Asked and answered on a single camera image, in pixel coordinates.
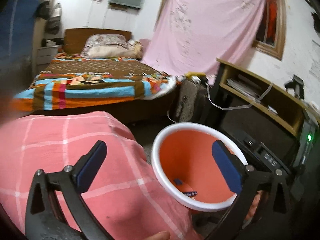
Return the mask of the person's right hand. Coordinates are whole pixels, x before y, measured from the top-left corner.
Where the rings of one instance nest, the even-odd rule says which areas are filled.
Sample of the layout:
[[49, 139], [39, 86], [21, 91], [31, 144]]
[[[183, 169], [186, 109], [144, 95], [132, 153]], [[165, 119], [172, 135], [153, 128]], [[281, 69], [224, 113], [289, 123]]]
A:
[[251, 206], [249, 208], [249, 211], [248, 211], [248, 213], [247, 213], [247, 215], [245, 217], [245, 220], [250, 220], [250, 219], [253, 218], [253, 216], [254, 216], [257, 208], [258, 208], [258, 205], [259, 205], [259, 202], [261, 200], [261, 196], [262, 196], [263, 193], [264, 193], [263, 190], [260, 190], [260, 191], [257, 192], [257, 194], [255, 195], [255, 197], [253, 199], [253, 202], [252, 202], [252, 204], [251, 204]]

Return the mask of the person's left hand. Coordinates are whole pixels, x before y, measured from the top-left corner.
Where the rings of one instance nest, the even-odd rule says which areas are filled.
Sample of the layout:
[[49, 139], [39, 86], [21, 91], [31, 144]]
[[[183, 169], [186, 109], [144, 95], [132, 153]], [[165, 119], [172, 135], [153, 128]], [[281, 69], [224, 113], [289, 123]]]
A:
[[146, 237], [143, 240], [169, 240], [170, 239], [170, 232], [168, 231], [161, 231], [156, 233], [152, 236]]

